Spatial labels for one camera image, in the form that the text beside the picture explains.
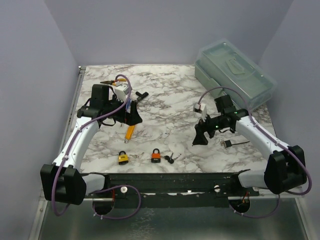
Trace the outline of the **black headed padlock keys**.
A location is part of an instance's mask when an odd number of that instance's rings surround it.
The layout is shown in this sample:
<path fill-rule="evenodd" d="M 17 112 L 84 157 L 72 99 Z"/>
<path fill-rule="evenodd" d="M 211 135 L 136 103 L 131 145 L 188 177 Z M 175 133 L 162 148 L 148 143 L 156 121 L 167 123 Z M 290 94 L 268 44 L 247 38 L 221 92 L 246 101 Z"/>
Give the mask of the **black headed padlock keys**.
<path fill-rule="evenodd" d="M 166 161 L 168 161 L 170 164 L 173 164 L 175 162 L 175 160 L 177 160 L 181 156 L 181 154 L 178 154 L 176 157 L 173 157 L 173 154 L 174 153 L 172 153 L 171 155 L 165 155 L 164 156 L 164 159 Z"/>

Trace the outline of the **silver padlock keys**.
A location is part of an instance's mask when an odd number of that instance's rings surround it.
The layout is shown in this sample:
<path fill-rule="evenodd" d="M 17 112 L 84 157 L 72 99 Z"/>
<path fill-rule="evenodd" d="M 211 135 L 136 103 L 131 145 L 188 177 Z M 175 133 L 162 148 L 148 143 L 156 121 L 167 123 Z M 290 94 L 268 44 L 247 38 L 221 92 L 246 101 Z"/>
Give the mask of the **silver padlock keys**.
<path fill-rule="evenodd" d="M 133 158 L 133 159 L 138 159 L 138 160 L 141 160 L 144 156 L 144 153 L 140 153 L 140 154 L 130 154 L 129 157 L 130 158 Z"/>

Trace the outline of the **yellow padlock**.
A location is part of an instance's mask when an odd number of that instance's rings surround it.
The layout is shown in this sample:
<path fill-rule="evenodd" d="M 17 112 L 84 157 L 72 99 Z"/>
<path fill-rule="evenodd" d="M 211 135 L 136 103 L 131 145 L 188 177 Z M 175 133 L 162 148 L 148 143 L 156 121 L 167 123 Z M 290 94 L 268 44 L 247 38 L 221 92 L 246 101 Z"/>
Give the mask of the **yellow padlock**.
<path fill-rule="evenodd" d="M 129 163 L 129 157 L 125 151 L 120 151 L 118 153 L 118 164 L 119 165 L 126 165 Z"/>

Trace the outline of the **orange padlock with keys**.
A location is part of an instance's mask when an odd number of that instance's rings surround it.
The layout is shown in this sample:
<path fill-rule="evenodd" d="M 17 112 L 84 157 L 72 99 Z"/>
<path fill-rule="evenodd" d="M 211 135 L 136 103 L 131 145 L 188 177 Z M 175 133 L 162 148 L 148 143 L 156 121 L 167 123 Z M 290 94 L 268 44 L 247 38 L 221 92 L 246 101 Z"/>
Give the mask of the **orange padlock with keys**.
<path fill-rule="evenodd" d="M 161 153 L 158 148 L 154 148 L 151 154 L 151 162 L 152 163 L 160 163 L 161 162 Z"/>

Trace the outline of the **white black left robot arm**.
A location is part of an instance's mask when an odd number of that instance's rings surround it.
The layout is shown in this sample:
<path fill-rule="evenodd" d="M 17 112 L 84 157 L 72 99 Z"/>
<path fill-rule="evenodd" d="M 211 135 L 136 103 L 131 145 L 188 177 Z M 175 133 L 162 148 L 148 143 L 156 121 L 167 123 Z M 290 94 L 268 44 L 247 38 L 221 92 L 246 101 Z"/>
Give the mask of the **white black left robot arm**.
<path fill-rule="evenodd" d="M 81 164 L 94 135 L 106 119 L 134 126 L 142 123 L 137 102 L 131 100 L 131 85 L 94 84 L 91 97 L 77 111 L 74 129 L 66 145 L 52 162 L 40 170 L 44 197 L 48 201 L 80 205 L 85 196 L 96 193 L 104 198 L 111 185 L 100 173 L 80 174 Z"/>

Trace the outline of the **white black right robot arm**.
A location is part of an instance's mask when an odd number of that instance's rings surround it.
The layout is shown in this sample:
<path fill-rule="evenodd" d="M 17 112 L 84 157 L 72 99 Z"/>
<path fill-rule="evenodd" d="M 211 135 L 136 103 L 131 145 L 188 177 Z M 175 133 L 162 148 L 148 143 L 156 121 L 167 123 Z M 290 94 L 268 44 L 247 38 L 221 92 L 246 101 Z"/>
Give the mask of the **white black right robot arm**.
<path fill-rule="evenodd" d="M 219 115 L 213 118 L 208 115 L 205 104 L 194 105 L 194 112 L 200 113 L 201 118 L 195 125 L 192 144 L 205 146 L 208 144 L 205 133 L 212 139 L 216 132 L 230 129 L 245 137 L 267 160 L 264 170 L 243 170 L 237 174 L 237 179 L 230 183 L 234 195 L 241 196 L 248 188 L 268 189 L 278 195 L 307 182 L 305 155 L 300 146 L 290 146 L 274 137 L 246 109 L 236 109 L 229 95 L 218 97 L 214 102 Z"/>

